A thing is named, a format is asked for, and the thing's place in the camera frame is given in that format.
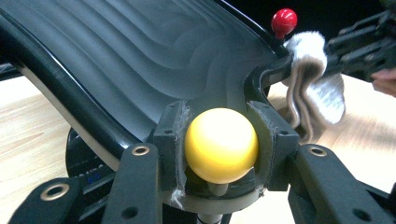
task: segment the towel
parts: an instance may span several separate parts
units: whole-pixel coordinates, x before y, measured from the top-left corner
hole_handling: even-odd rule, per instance
[[[315,143],[326,128],[345,115],[344,81],[341,74],[323,76],[327,57],[325,40],[318,32],[294,35],[285,43],[293,54],[287,108],[279,113],[301,136],[300,143]]]

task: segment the red ball knob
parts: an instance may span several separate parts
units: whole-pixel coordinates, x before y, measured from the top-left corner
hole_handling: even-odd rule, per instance
[[[285,35],[289,34],[296,25],[297,15],[289,8],[280,9],[271,21],[271,27],[277,39],[284,39]]]

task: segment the wooden surface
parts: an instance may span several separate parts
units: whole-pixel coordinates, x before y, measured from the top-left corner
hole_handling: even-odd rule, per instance
[[[335,151],[359,180],[390,192],[396,181],[396,99],[371,84],[344,77],[346,116],[318,144]],[[285,105],[286,87],[270,99]],[[0,223],[37,185],[66,176],[64,153],[69,125],[24,77],[0,82]],[[287,193],[267,192],[232,223],[293,223]]]

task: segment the finger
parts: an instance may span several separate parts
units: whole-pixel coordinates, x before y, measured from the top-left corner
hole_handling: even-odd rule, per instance
[[[376,91],[381,91],[387,95],[396,97],[396,81],[388,80],[375,80],[373,82],[373,87]]]
[[[396,79],[396,68],[392,69],[383,69],[379,72],[373,73],[371,75],[373,79],[382,79],[382,80],[395,80]]]

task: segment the yellow ball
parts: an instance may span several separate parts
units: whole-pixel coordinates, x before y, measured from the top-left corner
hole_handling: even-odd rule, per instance
[[[202,179],[231,183],[244,176],[257,159],[259,141],[251,123],[227,108],[207,110],[186,132],[186,159]]]

